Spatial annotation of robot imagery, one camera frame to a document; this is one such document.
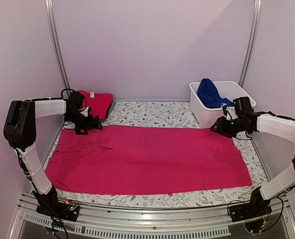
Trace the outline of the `magenta t-shirt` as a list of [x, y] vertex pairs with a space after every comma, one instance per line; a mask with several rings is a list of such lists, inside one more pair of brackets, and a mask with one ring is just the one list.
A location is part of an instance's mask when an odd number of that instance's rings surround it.
[[93, 116], [99, 116], [101, 121], [105, 121], [113, 102], [113, 94], [101, 94], [95, 92], [86, 92], [83, 90], [78, 90], [78, 92], [85, 97], [85, 100], [83, 101], [83, 108], [89, 106]]

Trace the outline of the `pink garment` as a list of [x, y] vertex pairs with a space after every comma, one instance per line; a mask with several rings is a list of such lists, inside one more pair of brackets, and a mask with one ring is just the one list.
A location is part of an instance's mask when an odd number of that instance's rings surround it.
[[45, 173], [55, 188], [101, 195], [156, 195], [252, 184], [241, 152], [209, 129], [111, 125], [63, 129]]

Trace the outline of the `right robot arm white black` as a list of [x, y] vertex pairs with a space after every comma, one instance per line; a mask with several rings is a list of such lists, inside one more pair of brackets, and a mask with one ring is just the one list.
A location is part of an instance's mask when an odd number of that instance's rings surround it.
[[273, 173], [273, 177], [251, 192], [249, 202], [233, 205], [228, 209], [234, 222], [270, 213], [271, 199], [295, 187], [295, 119], [271, 112], [255, 113], [245, 110], [234, 119], [219, 117], [210, 129], [227, 138], [236, 137], [240, 132], [262, 133], [257, 140], [278, 137], [273, 143], [267, 143], [272, 148], [271, 152], [267, 152], [267, 147], [258, 143], [264, 163]]

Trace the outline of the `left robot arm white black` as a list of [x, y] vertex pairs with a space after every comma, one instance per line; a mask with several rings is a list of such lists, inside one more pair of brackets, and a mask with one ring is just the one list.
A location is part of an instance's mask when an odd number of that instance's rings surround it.
[[38, 201], [36, 211], [52, 219], [75, 222], [79, 204], [73, 201], [59, 202], [57, 191], [43, 170], [36, 150], [36, 120], [61, 116], [75, 125], [77, 135], [87, 134], [91, 129], [102, 129], [98, 116], [91, 114], [91, 108], [83, 94], [68, 89], [69, 97], [40, 98], [12, 101], [6, 116], [3, 135], [15, 151], [25, 177], [33, 186], [32, 194]]

